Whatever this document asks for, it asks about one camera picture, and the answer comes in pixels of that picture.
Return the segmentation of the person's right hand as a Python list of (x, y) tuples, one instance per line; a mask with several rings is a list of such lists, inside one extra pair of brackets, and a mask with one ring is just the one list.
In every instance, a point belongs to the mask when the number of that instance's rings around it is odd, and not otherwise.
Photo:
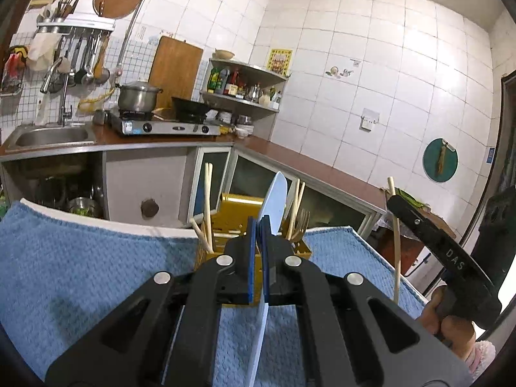
[(444, 291), (445, 286), (442, 286), (432, 293), (430, 301), (416, 320), (430, 334), (441, 333), (451, 343), (451, 350), (465, 361), (474, 348), (475, 329), (471, 322), (461, 317), (448, 315), (441, 319), (437, 315), (436, 309), (442, 302)]

